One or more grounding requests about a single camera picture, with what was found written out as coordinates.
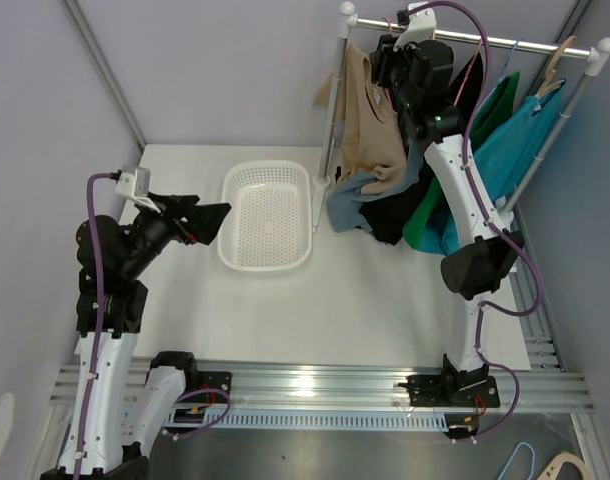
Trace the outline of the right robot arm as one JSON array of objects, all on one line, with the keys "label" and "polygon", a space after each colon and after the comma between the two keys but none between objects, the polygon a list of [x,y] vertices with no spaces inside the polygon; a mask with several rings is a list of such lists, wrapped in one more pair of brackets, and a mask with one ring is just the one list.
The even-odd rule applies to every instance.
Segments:
[{"label": "right robot arm", "polygon": [[434,39],[402,43],[385,34],[370,60],[373,83],[391,91],[405,133],[440,183],[459,241],[440,263],[454,300],[442,368],[434,375],[412,374],[402,386],[414,407],[497,407],[497,384],[483,354],[483,315],[515,263],[523,236],[510,232],[494,212],[477,170],[450,89],[452,49]]}]

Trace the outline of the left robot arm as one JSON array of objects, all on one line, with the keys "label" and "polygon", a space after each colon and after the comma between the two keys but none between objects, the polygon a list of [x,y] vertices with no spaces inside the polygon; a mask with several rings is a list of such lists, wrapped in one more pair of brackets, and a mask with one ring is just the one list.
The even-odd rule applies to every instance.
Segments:
[{"label": "left robot arm", "polygon": [[135,405],[123,410],[148,296],[141,274],[172,242],[210,244],[231,206],[202,205],[196,195],[149,194],[137,210],[128,225],[90,210],[76,232],[78,386],[69,437],[44,479],[145,479],[174,404],[231,401],[227,387],[204,382],[192,353],[162,351],[151,360]]}]

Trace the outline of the beige t shirt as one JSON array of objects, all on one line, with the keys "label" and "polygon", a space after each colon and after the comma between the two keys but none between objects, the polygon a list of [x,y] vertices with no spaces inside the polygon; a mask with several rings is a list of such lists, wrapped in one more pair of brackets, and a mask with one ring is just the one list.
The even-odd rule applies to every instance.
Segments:
[{"label": "beige t shirt", "polygon": [[343,122],[340,181],[369,174],[374,179],[361,193],[379,195],[402,181],[407,154],[396,113],[371,75],[369,56],[355,45],[348,46],[336,107],[336,118]]}]

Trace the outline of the grey blue t shirt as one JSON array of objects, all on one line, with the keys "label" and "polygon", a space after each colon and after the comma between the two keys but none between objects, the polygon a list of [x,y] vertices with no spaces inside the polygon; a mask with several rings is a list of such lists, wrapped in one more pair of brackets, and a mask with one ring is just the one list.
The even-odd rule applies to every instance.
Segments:
[{"label": "grey blue t shirt", "polygon": [[[407,170],[409,153],[408,148],[404,146],[404,149],[405,153],[407,154]],[[405,177],[404,174],[404,177],[399,184],[390,188],[383,194],[364,195],[361,193],[361,188],[370,183],[374,179],[373,176],[366,173],[359,173],[351,177],[348,181],[342,183],[340,181],[340,175],[341,164],[338,170],[336,187],[333,189],[327,200],[327,212],[329,219],[333,230],[338,233],[353,229],[362,229],[362,226],[364,226],[364,218],[359,214],[360,207],[366,202],[383,198],[387,194],[395,193],[396,188],[401,187],[402,181]]]}]

